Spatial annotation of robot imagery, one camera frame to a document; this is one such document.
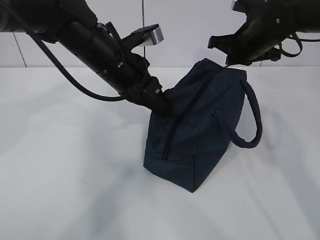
navy blue bag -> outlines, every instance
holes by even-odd
[[[248,149],[259,144],[261,114],[245,71],[204,59],[164,94],[173,112],[168,117],[152,112],[143,164],[154,175],[193,193],[218,164],[230,141]],[[257,127],[251,142],[235,131],[245,95]]]

